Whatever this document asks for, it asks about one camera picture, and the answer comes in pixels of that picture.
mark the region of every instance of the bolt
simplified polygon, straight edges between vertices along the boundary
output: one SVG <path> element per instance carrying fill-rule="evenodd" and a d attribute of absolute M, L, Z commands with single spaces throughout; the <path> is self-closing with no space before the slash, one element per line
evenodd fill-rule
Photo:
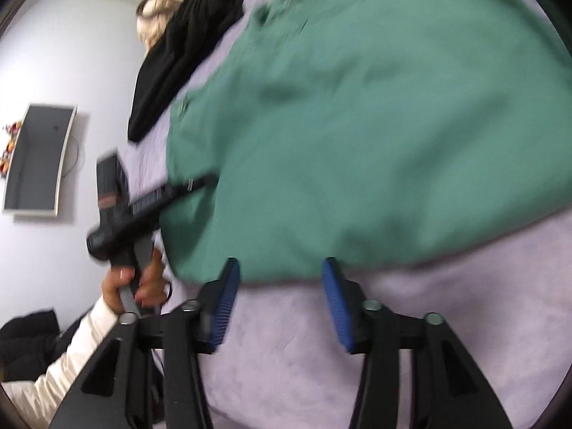
<path fill-rule="evenodd" d="M 123 325 L 133 324 L 135 321 L 137 321 L 135 313 L 125 313 L 119 317 L 119 322 Z"/>
<path fill-rule="evenodd" d="M 197 311 L 199 307 L 200 305 L 198 303 L 198 300 L 187 300 L 182 304 L 181 308 L 183 311 L 191 312 L 191 311 Z"/>
<path fill-rule="evenodd" d="M 445 322 L 445 319 L 439 313 L 429 313 L 425 315 L 425 321 L 432 326 L 439 326 Z"/>
<path fill-rule="evenodd" d="M 381 303 L 377 300 L 364 300 L 361 306 L 366 311 L 379 311 L 382 308 Z"/>

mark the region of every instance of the wall-mounted television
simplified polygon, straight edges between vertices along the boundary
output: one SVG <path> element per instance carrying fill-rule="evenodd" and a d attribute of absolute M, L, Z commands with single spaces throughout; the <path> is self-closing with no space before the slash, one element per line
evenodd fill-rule
<path fill-rule="evenodd" d="M 64 155 L 77 107 L 31 104 L 14 145 L 4 212 L 57 216 Z"/>

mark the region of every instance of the white sweater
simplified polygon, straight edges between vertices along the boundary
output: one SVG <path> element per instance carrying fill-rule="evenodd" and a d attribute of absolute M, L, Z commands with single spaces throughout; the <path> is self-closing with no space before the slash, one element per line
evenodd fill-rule
<path fill-rule="evenodd" d="M 82 319 L 70 346 L 36 382 L 9 382 L 2 387 L 33 429 L 48 429 L 59 404 L 79 371 L 117 322 L 117 316 L 100 298 Z"/>

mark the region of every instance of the hand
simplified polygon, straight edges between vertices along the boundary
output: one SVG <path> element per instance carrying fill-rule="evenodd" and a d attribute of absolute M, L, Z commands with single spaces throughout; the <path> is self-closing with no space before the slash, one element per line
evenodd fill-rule
<path fill-rule="evenodd" d="M 154 308 L 162 305 L 167 300 L 167 294 L 165 293 L 167 281 L 163 279 L 165 265 L 161 262 L 161 258 L 161 252 L 154 248 L 151 264 L 143 271 L 139 288 L 135 293 L 135 301 L 145 308 Z M 118 289 L 119 287 L 129 285 L 133 276 L 135 276 L 133 268 L 116 266 L 107 272 L 101 283 L 104 302 L 117 315 L 125 312 Z"/>

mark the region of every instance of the white monitor frame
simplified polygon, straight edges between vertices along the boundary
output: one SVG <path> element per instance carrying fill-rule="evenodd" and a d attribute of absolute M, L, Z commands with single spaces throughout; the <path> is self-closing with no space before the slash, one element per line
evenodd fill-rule
<path fill-rule="evenodd" d="M 5 215 L 14 215 L 14 216 L 39 216 L 39 217 L 53 217 L 55 218 L 58 216 L 59 210 L 59 187 L 62 181 L 62 171 L 64 169 L 64 158 L 66 155 L 66 149 L 68 148 L 68 140 L 70 137 L 70 133 L 72 131 L 73 121 L 75 119 L 75 115 L 77 113 L 77 106 L 68 105 L 68 104 L 47 104 L 47 103 L 30 103 L 26 108 L 26 114 L 24 115 L 24 119 L 22 120 L 22 127 L 24 127 L 24 121 L 26 120 L 26 116 L 28 115 L 28 110 L 30 106 L 46 106 L 52 108 L 68 108 L 72 109 L 72 117 L 70 122 L 68 123 L 68 130 L 66 131 L 66 136 L 64 138 L 64 144 L 62 146 L 62 154 L 59 158 L 59 168 L 58 168 L 58 177 L 55 183 L 55 205 L 53 210 L 19 210 L 19 209 L 6 209 L 6 191 L 8 189 L 8 183 L 10 181 L 10 171 L 12 169 L 11 163 L 8 168 L 8 174 L 6 176 L 6 182 L 4 184 L 4 198 L 2 200 L 2 213 Z M 18 138 L 20 133 L 18 131 L 18 135 L 16 136 L 16 141 L 14 143 L 14 150 L 12 151 L 12 156 L 16 152 L 16 148 L 18 147 Z"/>

